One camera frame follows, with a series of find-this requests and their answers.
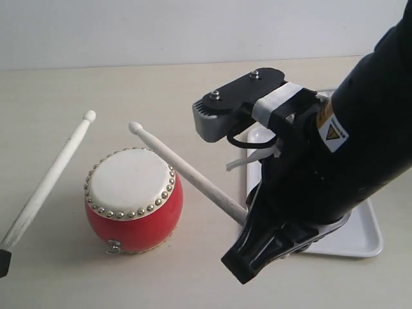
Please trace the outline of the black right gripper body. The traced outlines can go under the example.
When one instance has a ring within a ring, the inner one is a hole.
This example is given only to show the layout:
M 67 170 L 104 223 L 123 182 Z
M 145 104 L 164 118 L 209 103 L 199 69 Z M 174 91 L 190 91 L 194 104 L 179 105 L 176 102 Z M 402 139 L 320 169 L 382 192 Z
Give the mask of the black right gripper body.
M 274 208 L 281 218 L 277 219 L 271 214 L 274 227 L 281 227 L 285 223 L 313 227 L 319 229 L 318 240 L 343 226 L 340 218 L 346 210 L 350 210 L 350 200 L 346 185 L 348 177 L 339 164 L 342 151 L 346 149 L 345 144 L 350 139 L 351 122 L 344 113 L 333 114 L 348 135 L 336 151 L 337 172 L 333 176 L 323 176 L 323 171 L 314 171 L 312 162 L 307 159 L 312 141 L 309 132 L 304 129 L 310 118 L 314 118 L 318 126 L 325 124 L 327 114 L 306 112 L 293 121 L 278 112 L 271 114 L 268 128 L 276 134 L 278 141 L 282 141 L 281 148 L 286 153 L 277 160 L 265 160 L 268 166 L 278 168 L 279 171 L 261 180 L 258 189 L 266 198 L 272 196 L 276 199 Z

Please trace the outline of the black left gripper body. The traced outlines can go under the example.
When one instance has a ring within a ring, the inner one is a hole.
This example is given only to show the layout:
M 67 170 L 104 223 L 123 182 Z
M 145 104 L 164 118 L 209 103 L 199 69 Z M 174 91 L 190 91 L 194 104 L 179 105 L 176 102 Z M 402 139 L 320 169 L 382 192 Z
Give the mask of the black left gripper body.
M 8 275 L 10 263 L 12 260 L 12 253 L 6 249 L 0 249 L 0 278 Z

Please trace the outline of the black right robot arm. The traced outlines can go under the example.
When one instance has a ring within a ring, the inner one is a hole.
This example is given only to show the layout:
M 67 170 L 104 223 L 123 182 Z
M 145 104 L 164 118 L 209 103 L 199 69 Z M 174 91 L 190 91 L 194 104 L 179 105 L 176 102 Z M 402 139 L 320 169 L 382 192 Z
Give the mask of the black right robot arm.
M 242 283 L 339 229 L 411 167 L 411 8 L 329 99 L 301 90 L 263 124 L 282 146 L 261 159 L 243 229 L 222 257 Z

